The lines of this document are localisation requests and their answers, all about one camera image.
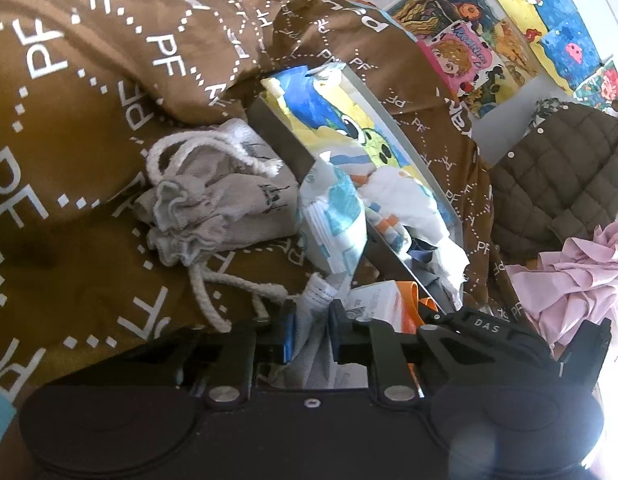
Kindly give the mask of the blue white tissue packet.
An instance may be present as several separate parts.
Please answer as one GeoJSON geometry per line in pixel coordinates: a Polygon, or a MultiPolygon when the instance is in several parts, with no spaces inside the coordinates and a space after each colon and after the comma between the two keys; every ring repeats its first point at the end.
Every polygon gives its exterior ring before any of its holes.
{"type": "Polygon", "coordinates": [[[363,203],[345,171],[318,158],[298,192],[299,246],[327,274],[353,277],[367,245],[363,203]]]}

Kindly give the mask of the grey drawstring cloth pouch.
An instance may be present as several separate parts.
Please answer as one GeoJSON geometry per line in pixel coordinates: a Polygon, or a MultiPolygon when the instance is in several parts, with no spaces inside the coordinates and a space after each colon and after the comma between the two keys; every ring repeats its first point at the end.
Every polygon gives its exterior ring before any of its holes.
{"type": "Polygon", "coordinates": [[[146,156],[149,189],[134,203],[148,224],[147,245],[165,266],[187,268],[193,295],[215,330],[228,333],[207,284],[233,286],[251,295],[259,318],[266,300],[281,304],[287,289],[208,269],[219,252],[288,238],[298,230],[298,183],[285,162],[242,119],[206,130],[172,133],[146,156]]]}

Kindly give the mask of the pink crumpled cloth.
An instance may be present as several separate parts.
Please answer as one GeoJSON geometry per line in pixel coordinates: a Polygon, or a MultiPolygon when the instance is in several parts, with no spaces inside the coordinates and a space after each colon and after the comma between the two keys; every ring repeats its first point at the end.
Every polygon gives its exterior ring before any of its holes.
{"type": "Polygon", "coordinates": [[[507,267],[524,312],[548,344],[567,346],[582,322],[612,323],[618,346],[618,222],[597,226],[590,240],[570,237],[541,252],[533,269],[507,267]]]}

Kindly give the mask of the grey box with frog drawing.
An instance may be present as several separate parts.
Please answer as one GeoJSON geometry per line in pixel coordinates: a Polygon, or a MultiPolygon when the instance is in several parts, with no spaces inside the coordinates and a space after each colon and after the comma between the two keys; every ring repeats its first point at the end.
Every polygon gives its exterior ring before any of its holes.
{"type": "Polygon", "coordinates": [[[469,258],[458,214],[405,133],[343,63],[263,78],[249,107],[297,178],[322,158],[348,174],[367,213],[364,259],[387,280],[416,280],[446,312],[462,306],[469,258]]]}

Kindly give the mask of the brown quilted jacket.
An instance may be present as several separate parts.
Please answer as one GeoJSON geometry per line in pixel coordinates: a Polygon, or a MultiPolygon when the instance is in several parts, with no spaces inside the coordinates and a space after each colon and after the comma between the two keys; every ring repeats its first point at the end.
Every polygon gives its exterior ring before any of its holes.
{"type": "Polygon", "coordinates": [[[492,240],[510,261],[552,252],[570,237],[589,240],[618,222],[618,118],[546,99],[525,136],[489,170],[492,240]]]}

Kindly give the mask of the pink anime girl poster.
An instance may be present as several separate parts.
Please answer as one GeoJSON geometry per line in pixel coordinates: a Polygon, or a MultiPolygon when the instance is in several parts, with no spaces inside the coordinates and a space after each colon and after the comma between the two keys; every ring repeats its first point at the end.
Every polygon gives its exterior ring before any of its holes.
{"type": "Polygon", "coordinates": [[[465,21],[455,21],[435,36],[420,38],[419,44],[458,99],[491,99],[503,88],[506,66],[465,21]]]}

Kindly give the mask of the red haired girl poster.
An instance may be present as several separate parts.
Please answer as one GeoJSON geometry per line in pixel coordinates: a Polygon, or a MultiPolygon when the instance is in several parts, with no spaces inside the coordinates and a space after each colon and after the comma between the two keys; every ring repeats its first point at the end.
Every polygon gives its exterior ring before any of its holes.
{"type": "Polygon", "coordinates": [[[609,115],[618,115],[618,70],[609,58],[574,91],[575,100],[609,115]]]}

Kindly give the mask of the brown PF patterned duvet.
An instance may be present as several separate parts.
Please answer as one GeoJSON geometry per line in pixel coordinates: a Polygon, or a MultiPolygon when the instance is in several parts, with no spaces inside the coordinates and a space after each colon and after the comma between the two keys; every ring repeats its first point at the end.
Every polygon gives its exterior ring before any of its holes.
{"type": "Polygon", "coordinates": [[[163,136],[239,117],[266,73],[343,61],[457,211],[464,299],[519,318],[492,188],[454,102],[384,12],[347,0],[0,0],[0,397],[204,318],[132,205],[163,136]]]}

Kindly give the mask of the dark sunflower painting poster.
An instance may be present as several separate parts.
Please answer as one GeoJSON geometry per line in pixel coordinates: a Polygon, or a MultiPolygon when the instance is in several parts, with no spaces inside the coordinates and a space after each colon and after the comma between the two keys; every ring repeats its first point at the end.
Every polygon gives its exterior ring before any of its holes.
{"type": "Polygon", "coordinates": [[[465,21],[480,35],[506,66],[506,80],[495,98],[480,100],[468,96],[458,99],[476,117],[482,118],[498,105],[509,101],[537,70],[521,38],[504,18],[498,18],[487,0],[402,0],[390,11],[407,31],[420,38],[437,35],[455,21],[465,21]]]}

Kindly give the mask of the blue yellow sea poster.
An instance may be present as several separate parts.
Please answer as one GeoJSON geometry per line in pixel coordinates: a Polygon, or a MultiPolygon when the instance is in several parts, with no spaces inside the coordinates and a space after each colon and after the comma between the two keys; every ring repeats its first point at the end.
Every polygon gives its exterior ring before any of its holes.
{"type": "Polygon", "coordinates": [[[573,0],[497,0],[564,91],[575,91],[602,61],[573,0]]]}

